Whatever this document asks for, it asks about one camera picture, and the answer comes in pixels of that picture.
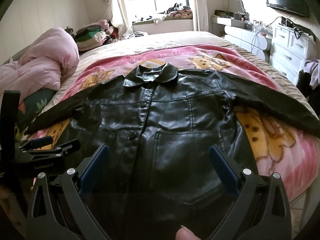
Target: jacket collar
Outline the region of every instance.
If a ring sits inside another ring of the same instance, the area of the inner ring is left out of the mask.
[[[152,81],[166,83],[175,79],[177,75],[178,69],[169,63],[155,68],[139,65],[125,77],[123,86],[134,87]]]

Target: chest pocket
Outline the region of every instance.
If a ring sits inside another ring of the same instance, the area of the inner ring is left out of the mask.
[[[158,132],[151,189],[159,201],[192,204],[221,189],[209,161],[209,147],[220,148],[217,131]]]

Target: jacket sleeve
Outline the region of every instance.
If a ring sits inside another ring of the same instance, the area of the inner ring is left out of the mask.
[[[24,134],[33,134],[39,130],[48,128],[58,122],[72,117],[75,112],[84,106],[92,88],[86,88],[75,95],[61,101],[54,107],[39,115],[28,127]]]
[[[294,98],[228,73],[216,71],[215,80],[234,106],[250,106],[320,138],[320,121]]]

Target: silver screw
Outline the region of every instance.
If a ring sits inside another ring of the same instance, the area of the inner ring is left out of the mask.
[[[277,173],[277,172],[275,172],[275,173],[273,174],[273,177],[275,177],[276,179],[279,179],[279,178],[280,178],[280,174]]]
[[[251,171],[249,169],[244,169],[242,171],[245,175],[250,175],[251,174]]]
[[[44,172],[40,172],[40,173],[38,174],[38,178],[39,178],[39,179],[44,178],[44,176],[45,176]]]
[[[74,168],[71,168],[69,170],[67,170],[67,174],[72,175],[76,172],[76,170]]]

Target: black leather jacket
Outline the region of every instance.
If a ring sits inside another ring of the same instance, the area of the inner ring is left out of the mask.
[[[320,138],[320,123],[283,93],[213,70],[138,66],[126,77],[82,90],[41,114],[33,133],[72,117],[58,140],[79,139],[66,159],[76,167],[102,143],[111,155],[86,200],[113,240],[173,239],[184,225],[207,238],[228,212],[229,197],[212,168],[215,144],[257,173],[244,128],[233,112],[248,105]]]

